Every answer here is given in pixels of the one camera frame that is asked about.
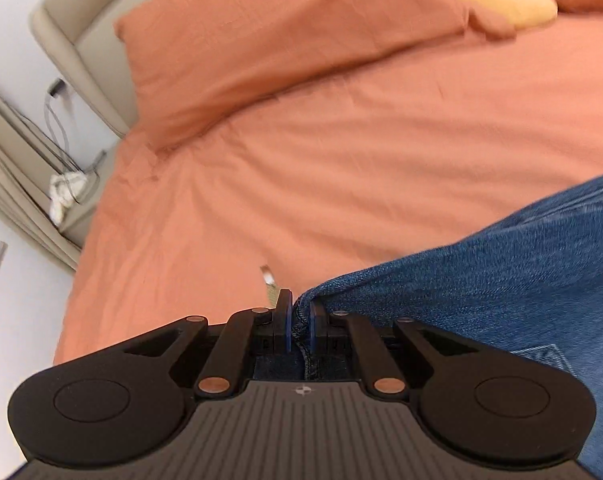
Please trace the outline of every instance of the white tissue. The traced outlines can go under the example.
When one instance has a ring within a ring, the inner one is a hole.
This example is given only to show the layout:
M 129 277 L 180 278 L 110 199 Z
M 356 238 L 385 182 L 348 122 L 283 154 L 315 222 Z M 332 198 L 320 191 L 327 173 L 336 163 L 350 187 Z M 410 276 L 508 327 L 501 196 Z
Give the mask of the white tissue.
M 50 177 L 50 220 L 54 225 L 63 222 L 66 210 L 75 203 L 87 183 L 88 177 L 78 171 Z

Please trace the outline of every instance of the crosshair symbol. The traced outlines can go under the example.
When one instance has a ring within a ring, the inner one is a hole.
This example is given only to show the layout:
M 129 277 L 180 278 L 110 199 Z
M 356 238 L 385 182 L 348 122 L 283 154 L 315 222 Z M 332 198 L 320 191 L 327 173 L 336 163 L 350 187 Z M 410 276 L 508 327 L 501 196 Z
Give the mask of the crosshair symbol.
M 297 386 L 297 388 L 294 389 L 294 392 L 296 394 L 299 394 L 300 396 L 304 397 L 307 395 L 310 395 L 313 390 L 312 388 L 310 388 L 310 386 L 306 386 L 305 384 L 302 384 L 301 386 Z

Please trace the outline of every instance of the white wall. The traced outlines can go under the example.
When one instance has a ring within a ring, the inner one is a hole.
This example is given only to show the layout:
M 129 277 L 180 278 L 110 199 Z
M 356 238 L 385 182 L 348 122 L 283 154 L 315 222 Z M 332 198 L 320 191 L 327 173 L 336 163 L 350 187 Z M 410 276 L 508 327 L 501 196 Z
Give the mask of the white wall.
M 15 388 L 52 365 L 73 275 L 0 220 L 0 479 L 24 461 L 8 426 Z
M 38 1 L 0 0 L 0 95 L 47 134 L 43 98 L 59 72 L 28 29 L 28 15 Z M 76 94 L 67 102 L 68 109 L 60 99 L 53 107 L 68 132 L 71 156 L 86 168 L 118 137 Z

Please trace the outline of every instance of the jeans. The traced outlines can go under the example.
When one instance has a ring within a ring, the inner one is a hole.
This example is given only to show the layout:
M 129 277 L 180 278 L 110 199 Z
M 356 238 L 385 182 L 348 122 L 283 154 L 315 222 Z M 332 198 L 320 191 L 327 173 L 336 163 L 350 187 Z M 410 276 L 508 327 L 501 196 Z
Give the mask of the jeans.
M 307 334 L 314 298 L 328 311 L 365 314 L 381 326 L 409 316 L 574 374 L 597 403 L 579 460 L 603 480 L 603 176 L 456 244 L 306 291 L 294 306 L 298 342 Z M 303 362 L 291 356 L 284 366 L 303 366 L 307 379 L 321 376 L 312 356 L 303 354 Z M 263 363 L 256 372 L 273 370 Z

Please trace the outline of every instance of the ribbed gray panel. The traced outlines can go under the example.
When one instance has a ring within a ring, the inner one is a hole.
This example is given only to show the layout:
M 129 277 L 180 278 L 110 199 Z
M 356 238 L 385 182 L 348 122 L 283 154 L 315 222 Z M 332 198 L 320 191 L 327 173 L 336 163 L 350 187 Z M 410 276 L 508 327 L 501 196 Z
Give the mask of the ribbed gray panel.
M 31 462 L 14 480 L 586 480 L 576 463 L 530 472 L 466 463 L 434 444 L 408 408 L 358 383 L 252 381 L 204 402 L 168 445 L 103 470 Z

